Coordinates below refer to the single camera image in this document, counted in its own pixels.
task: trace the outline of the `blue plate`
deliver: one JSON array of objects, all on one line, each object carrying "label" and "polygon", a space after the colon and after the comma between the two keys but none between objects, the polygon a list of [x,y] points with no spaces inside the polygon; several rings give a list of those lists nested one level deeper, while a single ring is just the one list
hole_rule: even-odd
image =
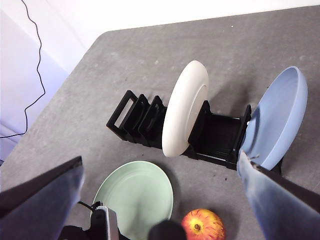
[{"label": "blue plate", "polygon": [[302,123],[308,99],[306,79],[296,66],[273,81],[257,105],[240,148],[271,170],[289,149]]}]

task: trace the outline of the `apple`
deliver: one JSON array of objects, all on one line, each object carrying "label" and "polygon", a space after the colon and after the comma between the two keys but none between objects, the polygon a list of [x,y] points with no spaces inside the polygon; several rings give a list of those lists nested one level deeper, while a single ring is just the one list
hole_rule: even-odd
[{"label": "apple", "polygon": [[225,240],[226,230],[220,217],[208,209],[189,212],[181,222],[187,240]]}]

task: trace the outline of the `mint green plate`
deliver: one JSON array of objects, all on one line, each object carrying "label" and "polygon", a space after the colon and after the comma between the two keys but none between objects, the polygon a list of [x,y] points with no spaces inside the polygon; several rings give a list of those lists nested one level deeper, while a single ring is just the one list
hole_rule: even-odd
[{"label": "mint green plate", "polygon": [[94,197],[93,202],[96,201],[116,212],[121,234],[131,240],[146,240],[152,226],[170,218],[174,195],[160,167],[133,161],[103,181]]}]

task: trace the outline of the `black cable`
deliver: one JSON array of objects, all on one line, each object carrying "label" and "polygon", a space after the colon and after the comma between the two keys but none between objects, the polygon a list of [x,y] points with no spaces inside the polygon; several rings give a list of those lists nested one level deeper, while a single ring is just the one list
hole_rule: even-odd
[{"label": "black cable", "polygon": [[91,207],[90,205],[84,203],[83,201],[78,201],[78,204],[81,204],[81,205],[85,206],[86,208],[90,209],[92,212],[95,211],[93,207]]},{"label": "black cable", "polygon": [[34,23],[35,25],[35,29],[36,29],[36,34],[38,36],[38,39],[40,41],[40,47],[39,47],[39,62],[38,62],[38,65],[36,66],[36,72],[38,73],[39,75],[39,78],[40,78],[40,83],[42,85],[42,88],[43,88],[43,94],[41,96],[39,96],[33,103],[31,103],[29,106],[27,106],[25,109],[24,109],[24,115],[25,115],[25,131],[22,132],[22,133],[17,133],[17,134],[13,134],[13,135],[9,135],[9,136],[0,136],[0,139],[4,139],[4,138],[10,138],[10,137],[14,137],[14,136],[19,136],[19,135],[24,135],[26,134],[26,132],[28,131],[28,116],[27,116],[27,109],[30,108],[33,104],[35,104],[40,98],[42,98],[45,94],[46,94],[46,89],[44,87],[44,84],[42,82],[42,78],[41,78],[41,75],[40,75],[40,72],[39,72],[39,65],[40,65],[40,62],[41,62],[41,53],[40,53],[40,50],[41,50],[41,47],[42,47],[42,42],[41,42],[41,39],[40,39],[40,36],[39,36],[39,32],[38,32],[38,26],[37,24],[30,18],[29,16],[29,11],[28,11],[28,7],[26,5],[26,3],[24,2],[24,0],[21,0],[21,2],[24,4],[25,6],[25,9],[26,9],[26,14],[28,16],[28,19]]}]

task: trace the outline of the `white wall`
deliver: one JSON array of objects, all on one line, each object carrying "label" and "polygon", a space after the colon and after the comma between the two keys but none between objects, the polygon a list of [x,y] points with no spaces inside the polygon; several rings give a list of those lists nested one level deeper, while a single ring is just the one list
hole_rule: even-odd
[{"label": "white wall", "polygon": [[[320,0],[25,0],[42,39],[40,73],[47,95],[28,112],[32,125],[94,40],[110,30],[320,4]],[[0,135],[24,132],[24,108],[41,93],[39,41],[20,0],[1,0]],[[5,159],[20,137],[0,141]]]},{"label": "white wall", "polygon": [[[1,11],[1,129],[0,136],[23,133],[24,109],[43,93],[36,67],[39,44],[33,41],[10,17]],[[45,50],[41,52],[41,72],[47,93],[27,110],[32,124],[68,73]],[[1,139],[1,159],[5,159],[21,136]]]}]

